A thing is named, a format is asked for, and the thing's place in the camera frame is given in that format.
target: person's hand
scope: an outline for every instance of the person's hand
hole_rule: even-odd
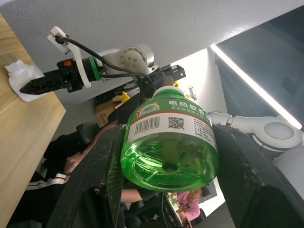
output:
[[[66,159],[66,164],[64,167],[64,171],[66,175],[70,175],[71,172],[76,168],[76,166],[83,160],[84,156],[80,153],[73,155],[72,157],[68,157]]]
[[[176,211],[177,213],[181,213],[181,212],[185,212],[188,209],[188,205],[184,204],[184,205],[179,205],[179,209]]]
[[[187,217],[183,220],[183,226],[188,227],[188,228],[192,228],[192,225],[189,222],[189,220],[187,219]]]

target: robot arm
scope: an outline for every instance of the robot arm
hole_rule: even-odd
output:
[[[217,112],[209,115],[214,124],[229,125],[243,133],[252,134],[253,140],[268,150],[284,152],[303,143],[303,132],[279,117],[232,117]]]
[[[82,89],[83,86],[89,88],[92,81],[101,78],[132,76],[135,83],[140,86],[141,92],[148,98],[152,96],[154,89],[162,86],[165,76],[172,76],[174,81],[185,77],[184,69],[180,66],[159,68],[154,63],[153,52],[146,45],[100,53],[90,50],[95,53],[94,57],[83,59],[79,47],[84,46],[70,39],[60,28],[53,27],[47,38],[64,54],[71,51],[75,60],[58,62],[59,70],[46,72],[45,77],[29,81],[20,89],[22,93],[40,95],[62,88],[73,92]]]

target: person's arm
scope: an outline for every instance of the person's arm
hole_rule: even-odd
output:
[[[110,123],[109,125],[105,126],[101,131],[95,136],[94,140],[91,142],[91,144],[82,152],[82,154],[75,154],[72,157],[68,157],[66,159],[66,164],[64,167],[64,172],[66,175],[70,175],[71,172],[76,168],[76,166],[83,160],[83,158],[92,150],[92,148],[95,146],[98,138],[101,136],[102,133],[104,133],[106,130],[111,129],[118,125],[118,121],[114,121]]]
[[[200,215],[199,207],[190,207],[185,211],[185,215],[189,221],[196,219]]]
[[[184,221],[186,220],[186,214],[185,212],[181,211],[179,212],[179,216],[180,216],[180,219],[182,220],[182,222],[184,223]]]
[[[134,203],[137,201],[141,201],[142,197],[140,196],[138,190],[136,189],[123,189],[122,196],[120,201],[122,203]]]

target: led light strip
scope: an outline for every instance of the led light strip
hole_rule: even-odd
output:
[[[272,98],[262,87],[260,87],[254,80],[251,79],[244,71],[242,71],[221,49],[215,44],[212,44],[211,49],[221,59],[233,69],[254,91],[257,92],[268,104],[270,104],[281,116],[283,116],[292,126],[301,129],[302,125],[287,112],[275,99]]]

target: wooden table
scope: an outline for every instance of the wooden table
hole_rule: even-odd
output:
[[[0,56],[9,53],[34,65],[0,14]],[[0,57],[0,228],[8,223],[65,113],[54,93],[22,101],[9,86],[5,66]]]
[[[180,215],[175,211],[174,205],[172,204],[172,202],[171,202],[171,200],[170,200],[168,194],[165,193],[165,196],[166,196],[166,200],[167,200],[168,204],[170,205],[171,210],[173,211],[173,213],[174,213],[174,215],[175,215],[175,217],[176,217],[176,219],[177,219],[177,222],[178,222],[177,226],[178,226],[178,227],[183,227],[183,224],[182,224],[182,220],[181,220],[181,218],[180,218]]]

